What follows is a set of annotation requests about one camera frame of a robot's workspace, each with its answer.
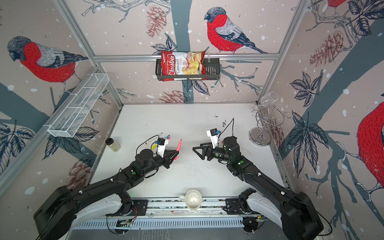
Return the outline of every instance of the robotic arm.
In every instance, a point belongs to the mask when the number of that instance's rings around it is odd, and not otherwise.
[[[311,199],[300,192],[296,194],[270,179],[262,173],[251,161],[241,155],[236,137],[226,137],[223,147],[215,147],[211,137],[209,143],[200,144],[192,150],[204,160],[213,158],[219,162],[227,162],[228,170],[240,180],[257,189],[247,189],[239,195],[239,204],[244,213],[259,212],[279,225],[290,240],[312,240],[324,229],[324,226],[314,210]]]
[[[128,167],[116,175],[84,187],[57,188],[33,215],[42,240],[57,240],[74,226],[105,214],[128,215],[134,208],[127,190],[137,186],[146,174],[164,166],[169,168],[179,154],[166,150],[165,140],[159,138],[164,148],[154,156],[152,150],[144,149],[135,156]]]

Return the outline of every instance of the gray floor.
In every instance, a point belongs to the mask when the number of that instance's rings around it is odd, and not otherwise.
[[[130,230],[116,236],[108,230],[72,230],[67,240],[287,240],[283,230],[272,221],[266,221],[254,234],[242,228],[186,228],[162,230]]]

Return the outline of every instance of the bag of chips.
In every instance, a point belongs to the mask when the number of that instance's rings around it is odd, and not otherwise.
[[[203,65],[205,51],[193,52],[170,52],[161,51],[161,67],[163,75],[195,75],[206,74]],[[187,80],[186,78],[164,78],[162,81]]]

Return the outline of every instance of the white mug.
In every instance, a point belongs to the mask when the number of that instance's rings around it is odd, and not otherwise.
[[[191,190],[187,192],[185,196],[180,195],[179,198],[184,200],[187,208],[192,211],[199,209],[201,202],[203,201],[201,194],[197,190]]]

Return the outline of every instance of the marker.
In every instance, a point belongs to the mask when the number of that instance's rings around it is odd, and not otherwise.
[[[181,142],[182,142],[182,141],[183,141],[183,140],[180,139],[180,142],[179,142],[179,144],[177,145],[177,149],[176,149],[176,151],[180,151],[180,148],[181,148]]]

